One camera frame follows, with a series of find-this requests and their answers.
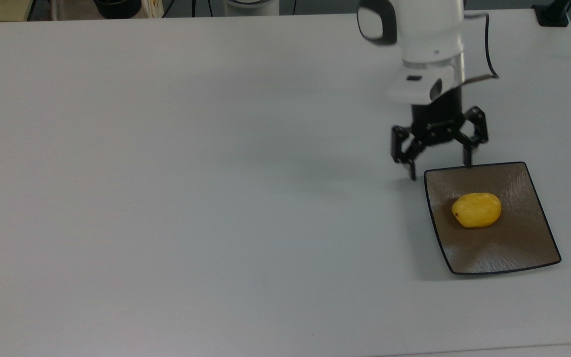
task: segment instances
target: square plate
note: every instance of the square plate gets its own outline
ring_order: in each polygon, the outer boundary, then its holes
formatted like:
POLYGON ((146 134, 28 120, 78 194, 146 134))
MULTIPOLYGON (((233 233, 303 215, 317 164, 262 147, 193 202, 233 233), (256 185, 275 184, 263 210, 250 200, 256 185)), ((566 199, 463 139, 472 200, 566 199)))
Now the square plate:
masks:
POLYGON ((428 170, 424 187, 435 235, 451 273, 508 273, 561 261, 525 163, 428 170), (499 198, 501 216, 495 223, 469 229, 453 216, 453 202, 472 192, 499 198))

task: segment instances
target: plate rim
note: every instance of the plate rim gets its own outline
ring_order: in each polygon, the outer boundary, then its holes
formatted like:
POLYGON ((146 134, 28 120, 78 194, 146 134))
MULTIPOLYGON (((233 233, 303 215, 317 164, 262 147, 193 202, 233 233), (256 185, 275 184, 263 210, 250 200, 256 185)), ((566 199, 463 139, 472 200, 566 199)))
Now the plate rim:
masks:
POLYGON ((537 203, 539 203, 539 208, 541 209, 541 215, 543 216, 543 220, 546 222, 546 227, 548 228, 548 232, 550 233, 550 238, 552 239, 552 244, 555 247, 555 251, 557 251, 558 260, 555 262, 549 262, 547 264, 541 264, 538 266, 532 267, 524 267, 519 269, 511 269, 511 270, 501 270, 501 271, 486 271, 480 273, 462 273, 459 271, 454 271, 451 267, 451 263, 449 262, 449 258, 447 257, 446 253, 444 252, 444 247, 442 246, 442 240, 440 240, 440 234, 438 233, 437 224, 435 224, 435 217, 433 217, 433 208, 431 206, 431 199, 429 197, 429 184, 427 180, 427 174, 430 172, 435 171, 446 171, 446 170, 458 170, 458 169, 467 169, 467 167, 459 166, 459 167, 446 167, 441 169, 429 169, 424 172, 424 194, 426 195, 426 203, 429 207, 429 215, 431 216, 431 224, 433 224, 433 230, 435 231, 435 238, 438 240, 438 245, 440 246, 440 251, 442 252, 442 256, 444 256, 444 261, 446 262, 449 271, 455 275, 490 275, 490 274, 503 274, 503 273, 515 273, 517 271, 526 271, 531 269, 537 269, 541 267, 553 266, 555 264, 559 264, 563 258, 561 253, 559 252, 559 248, 557 246, 557 241, 555 240, 554 235, 552 234, 552 229, 548 223, 548 218, 546 217, 546 212, 543 210, 543 206, 541 205, 541 201, 539 200, 539 195, 537 194, 537 188, 534 186, 534 181, 532 181, 532 176, 530 176, 530 170, 528 170, 528 165, 523 161, 509 161, 505 163, 490 163, 490 164, 480 164, 480 165, 473 165, 473 167, 468 169, 473 169, 474 167, 488 167, 488 166, 498 166, 498 165, 512 165, 512 164, 523 164, 525 168, 526 174, 528 174, 528 178, 530 179, 530 184, 532 185, 532 191, 534 192, 534 196, 537 198, 537 203))

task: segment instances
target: black cup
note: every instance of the black cup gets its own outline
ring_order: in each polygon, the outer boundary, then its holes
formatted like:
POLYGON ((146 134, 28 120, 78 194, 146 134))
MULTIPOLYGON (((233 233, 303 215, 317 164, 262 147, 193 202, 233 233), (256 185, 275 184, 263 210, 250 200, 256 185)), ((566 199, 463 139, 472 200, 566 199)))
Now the black cup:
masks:
POLYGON ((104 18, 132 18, 142 5, 141 0, 94 0, 104 18))

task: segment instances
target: white cylinder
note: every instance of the white cylinder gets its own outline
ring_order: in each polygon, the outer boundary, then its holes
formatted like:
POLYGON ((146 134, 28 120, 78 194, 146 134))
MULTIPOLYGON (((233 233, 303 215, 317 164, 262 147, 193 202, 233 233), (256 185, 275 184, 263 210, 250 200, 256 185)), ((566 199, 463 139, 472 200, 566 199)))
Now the white cylinder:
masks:
POLYGON ((462 0, 392 0, 392 5, 404 61, 435 63, 464 50, 462 0))
POLYGON ((226 16, 278 16, 279 0, 224 0, 226 16))

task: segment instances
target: black stand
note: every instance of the black stand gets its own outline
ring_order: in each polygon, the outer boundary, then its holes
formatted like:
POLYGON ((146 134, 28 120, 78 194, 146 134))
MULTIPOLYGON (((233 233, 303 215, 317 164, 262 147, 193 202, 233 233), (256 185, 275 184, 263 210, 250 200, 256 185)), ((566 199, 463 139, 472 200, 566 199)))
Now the black stand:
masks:
POLYGON ((537 22, 543 27, 567 27, 570 22, 565 13, 565 6, 570 0, 555 0, 550 5, 532 5, 537 22))

